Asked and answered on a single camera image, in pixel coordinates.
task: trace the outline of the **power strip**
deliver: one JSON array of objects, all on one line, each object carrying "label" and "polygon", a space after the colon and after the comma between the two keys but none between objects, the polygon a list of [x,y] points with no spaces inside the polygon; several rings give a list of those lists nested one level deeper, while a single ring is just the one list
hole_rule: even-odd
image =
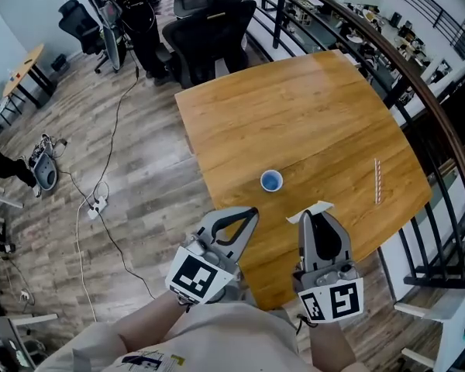
[{"label": "power strip", "polygon": [[91,220],[97,219],[98,215],[102,213],[102,211],[105,209],[107,206],[107,201],[105,198],[100,197],[91,208],[88,210],[88,216],[90,217]]}]

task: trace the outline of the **shoe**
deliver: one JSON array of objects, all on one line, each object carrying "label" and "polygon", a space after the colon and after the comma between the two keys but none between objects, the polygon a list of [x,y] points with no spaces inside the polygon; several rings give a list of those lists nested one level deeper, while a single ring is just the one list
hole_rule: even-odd
[{"label": "shoe", "polygon": [[39,184],[35,184],[35,185],[34,185],[33,193],[34,193],[34,196],[35,196],[36,198],[38,198],[39,196],[41,196],[41,187],[40,187]]},{"label": "shoe", "polygon": [[15,244],[5,244],[5,253],[14,253],[16,251]]},{"label": "shoe", "polygon": [[153,83],[155,84],[155,87],[160,87],[161,85],[164,85],[168,83],[169,81],[172,81],[172,77],[168,73],[162,78],[158,77],[158,78],[153,79]]},{"label": "shoe", "polygon": [[26,165],[26,168],[30,170],[28,160],[26,159],[26,156],[21,156],[19,157],[20,160],[24,161],[24,164]]}]

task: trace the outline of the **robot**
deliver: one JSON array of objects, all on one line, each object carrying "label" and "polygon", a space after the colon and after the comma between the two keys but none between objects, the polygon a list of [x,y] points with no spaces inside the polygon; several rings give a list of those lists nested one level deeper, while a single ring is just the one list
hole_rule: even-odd
[{"label": "robot", "polygon": [[[259,220],[251,207],[208,213],[173,260],[166,286],[183,305],[239,299],[238,261]],[[226,229],[243,221],[227,238]],[[363,312],[363,278],[351,260],[350,237],[327,212],[301,214],[298,223],[300,263],[294,270],[294,291],[308,324],[333,322]]]}]

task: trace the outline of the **computer monitor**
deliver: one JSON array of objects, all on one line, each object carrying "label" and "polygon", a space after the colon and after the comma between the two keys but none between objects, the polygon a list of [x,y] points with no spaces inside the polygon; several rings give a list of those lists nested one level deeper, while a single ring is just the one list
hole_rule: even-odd
[{"label": "computer monitor", "polygon": [[19,370],[34,371],[36,369],[16,326],[7,317],[0,317],[0,340],[18,365]]}]

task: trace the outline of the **white tape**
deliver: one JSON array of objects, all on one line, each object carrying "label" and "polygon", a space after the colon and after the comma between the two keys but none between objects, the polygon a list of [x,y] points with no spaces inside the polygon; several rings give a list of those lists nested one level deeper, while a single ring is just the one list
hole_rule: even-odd
[{"label": "white tape", "polygon": [[301,215],[303,212],[305,212],[307,209],[311,212],[312,215],[317,215],[320,212],[324,212],[329,208],[332,208],[334,204],[327,202],[327,201],[317,201],[314,205],[302,209],[299,213],[296,215],[293,215],[290,218],[286,218],[288,222],[290,222],[292,225],[295,225],[300,221]]}]

